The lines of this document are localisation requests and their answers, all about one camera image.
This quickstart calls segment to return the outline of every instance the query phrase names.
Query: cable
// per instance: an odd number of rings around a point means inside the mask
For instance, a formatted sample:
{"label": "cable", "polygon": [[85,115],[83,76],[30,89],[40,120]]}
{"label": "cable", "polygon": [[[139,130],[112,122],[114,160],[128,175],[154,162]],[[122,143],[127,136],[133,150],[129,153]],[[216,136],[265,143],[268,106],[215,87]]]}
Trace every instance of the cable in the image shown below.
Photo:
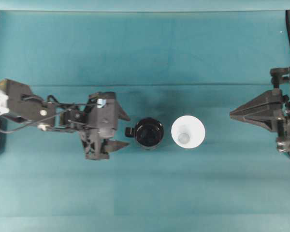
{"label": "cable", "polygon": [[74,108],[75,106],[81,106],[81,105],[85,105],[85,106],[94,106],[94,105],[97,105],[97,104],[96,104],[96,103],[93,103],[93,104],[85,104],[85,103],[72,104],[70,107],[66,108],[65,110],[62,110],[62,111],[60,111],[59,113],[56,113],[56,114],[51,115],[51,116],[49,116],[49,117],[43,118],[43,119],[38,120],[38,121],[33,121],[33,122],[31,122],[31,123],[28,123],[28,124],[26,124],[26,125],[24,125],[24,126],[21,126],[21,127],[15,128],[15,129],[13,129],[13,130],[6,130],[6,131],[5,131],[5,130],[1,130],[1,129],[0,129],[0,132],[1,132],[1,133],[4,133],[4,134],[10,134],[10,133],[13,133],[13,132],[19,131],[19,130],[25,128],[25,127],[31,126],[31,125],[33,125],[33,124],[36,124],[36,123],[39,123],[39,122],[43,122],[43,121],[46,121],[46,120],[52,119],[52,118],[54,118],[54,117],[56,117],[56,116],[58,116],[58,115],[60,115],[60,114],[63,114],[63,113],[65,113],[65,112],[67,112],[68,110],[71,110],[71,109]]}
{"label": "cable", "polygon": [[55,103],[59,103],[57,98],[54,97],[54,95],[48,95],[47,96],[47,101],[48,102],[52,102],[51,99],[55,102]]}
{"label": "cable", "polygon": [[39,102],[43,102],[43,98],[37,96],[37,95],[30,95],[30,96],[25,96],[22,98],[23,101],[28,101],[28,100],[37,100]]}

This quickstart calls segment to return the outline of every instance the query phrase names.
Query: black cup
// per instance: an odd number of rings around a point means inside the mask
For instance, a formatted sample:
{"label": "black cup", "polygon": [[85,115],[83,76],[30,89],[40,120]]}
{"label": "black cup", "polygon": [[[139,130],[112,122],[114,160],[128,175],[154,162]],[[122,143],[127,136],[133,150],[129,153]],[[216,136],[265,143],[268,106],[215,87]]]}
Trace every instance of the black cup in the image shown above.
{"label": "black cup", "polygon": [[163,138],[163,125],[153,118],[144,118],[134,128],[127,127],[126,137],[134,137],[135,140],[145,149],[155,149]]}

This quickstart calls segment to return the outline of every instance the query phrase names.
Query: screw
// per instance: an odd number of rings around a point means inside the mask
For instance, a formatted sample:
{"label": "screw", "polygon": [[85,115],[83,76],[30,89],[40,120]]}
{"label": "screw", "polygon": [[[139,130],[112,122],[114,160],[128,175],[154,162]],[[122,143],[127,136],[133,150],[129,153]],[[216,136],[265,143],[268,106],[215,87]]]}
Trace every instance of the screw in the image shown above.
{"label": "screw", "polygon": [[46,116],[47,115],[47,111],[46,110],[40,110],[40,115]]}

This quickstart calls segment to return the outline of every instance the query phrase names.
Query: teal tablecloth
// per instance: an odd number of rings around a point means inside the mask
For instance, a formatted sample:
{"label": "teal tablecloth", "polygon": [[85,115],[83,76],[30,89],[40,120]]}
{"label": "teal tablecloth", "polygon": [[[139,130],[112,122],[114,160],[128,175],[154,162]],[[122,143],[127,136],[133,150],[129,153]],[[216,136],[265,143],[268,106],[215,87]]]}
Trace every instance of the teal tablecloth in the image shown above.
{"label": "teal tablecloth", "polygon": [[0,0],[0,10],[69,12],[214,12],[290,9],[290,0]]}
{"label": "teal tablecloth", "polygon": [[[115,91],[131,145],[89,161],[77,134],[7,135],[0,232],[290,232],[290,159],[275,134],[229,119],[290,65],[284,14],[1,12],[0,80],[62,102]],[[171,139],[186,114],[206,127],[197,149]],[[123,136],[144,116],[165,126],[154,151]]]}

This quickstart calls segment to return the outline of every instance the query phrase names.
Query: robotic arm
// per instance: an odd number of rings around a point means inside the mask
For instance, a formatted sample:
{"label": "robotic arm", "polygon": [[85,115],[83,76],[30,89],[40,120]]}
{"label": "robotic arm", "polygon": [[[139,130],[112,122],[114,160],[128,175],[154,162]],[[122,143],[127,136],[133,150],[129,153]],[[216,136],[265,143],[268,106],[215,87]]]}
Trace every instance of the robotic arm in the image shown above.
{"label": "robotic arm", "polygon": [[129,121],[116,100],[114,92],[97,92],[89,95],[87,103],[60,103],[49,95],[45,101],[34,95],[29,86],[5,79],[0,82],[0,116],[24,124],[12,133],[27,126],[43,131],[78,132],[86,159],[109,159],[109,152],[117,151],[129,143],[114,141],[118,119]]}
{"label": "robotic arm", "polygon": [[273,89],[230,112],[232,119],[263,127],[277,133],[277,149],[290,155],[290,98],[281,84],[290,85],[290,67],[271,69]]}

